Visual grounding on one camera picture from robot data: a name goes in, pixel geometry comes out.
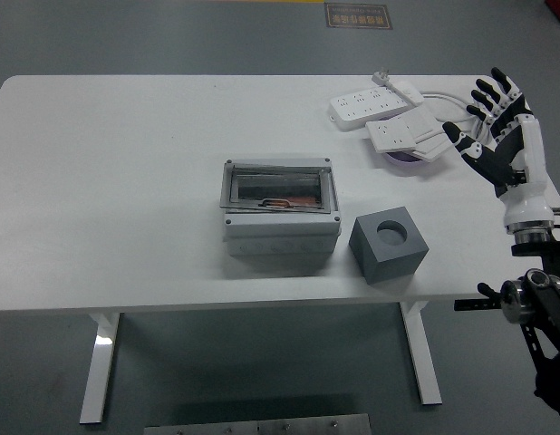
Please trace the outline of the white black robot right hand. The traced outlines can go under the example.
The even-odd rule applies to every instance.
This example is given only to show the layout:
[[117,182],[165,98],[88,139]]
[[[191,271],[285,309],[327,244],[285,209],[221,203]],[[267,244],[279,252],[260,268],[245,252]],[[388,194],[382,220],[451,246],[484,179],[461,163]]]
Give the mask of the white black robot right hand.
[[509,76],[497,67],[490,74],[497,86],[476,80],[474,102],[467,106],[478,131],[469,136],[451,121],[442,128],[460,157],[493,185],[505,206],[508,233],[532,222],[549,228],[554,212],[546,202],[549,177],[539,120]]

